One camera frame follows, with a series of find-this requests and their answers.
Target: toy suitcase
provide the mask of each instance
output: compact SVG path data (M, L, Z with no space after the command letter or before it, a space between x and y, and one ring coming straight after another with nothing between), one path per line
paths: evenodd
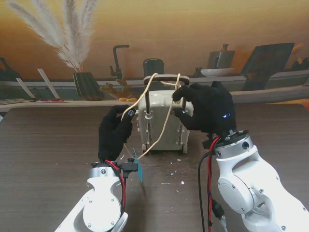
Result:
M145 86L148 84L150 78L150 76L144 78ZM153 81L176 82L177 75L161 74L154 77ZM184 82L184 84L188 86L190 83L189 77L180 76L180 82ZM173 93L174 90L148 90L139 102L139 116L137 121L143 152L146 151L151 144L159 138L172 102ZM186 102L183 98L181 99L180 104L173 104L173 108L175 107L182 107L189 115L192 115L193 113L192 104L190 102ZM175 115L170 114L164 134L152 150L181 150L183 153L187 153L188 137L189 131L183 126Z

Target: blue light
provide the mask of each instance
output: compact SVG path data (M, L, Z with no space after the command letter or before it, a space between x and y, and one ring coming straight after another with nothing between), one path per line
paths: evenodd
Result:
M222 117L223 117L223 118L227 118L227 117L230 117L230 116L231 116L231 114L228 113L228 114L226 114L226 115L223 115Z

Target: green vase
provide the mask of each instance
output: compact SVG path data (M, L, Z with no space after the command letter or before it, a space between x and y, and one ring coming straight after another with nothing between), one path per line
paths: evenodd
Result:
M103 94L90 72L75 72L73 74L78 96L84 101L101 101Z

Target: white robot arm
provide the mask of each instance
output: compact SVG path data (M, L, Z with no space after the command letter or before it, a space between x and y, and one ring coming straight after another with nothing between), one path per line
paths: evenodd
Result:
M130 161L119 165L119 169L128 176L137 171L138 164ZM113 193L114 186L120 183L119 177L112 167L95 163L87 182L93 189L79 200L55 232L120 232L126 225L128 214L122 212Z
M276 170L263 160L248 135L215 149L223 199L241 214L250 232L305 232L309 212L281 184Z

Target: dark wood tabletop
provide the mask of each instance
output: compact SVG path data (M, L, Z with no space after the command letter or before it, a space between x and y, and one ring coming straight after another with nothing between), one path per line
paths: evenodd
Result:
M309 113L301 105L237 105L238 129L249 129L262 158L282 184L309 208ZM90 163L97 161L98 126L108 107L12 109L0 123L0 231L53 232L88 190ZM197 166L206 134L191 132L188 154L152 152L127 182L125 232L201 231ZM140 134L128 143L140 151ZM122 160L128 158L124 151ZM245 232L240 215L225 211L229 232ZM204 203L206 167L202 170ZM213 232L223 229L215 220Z

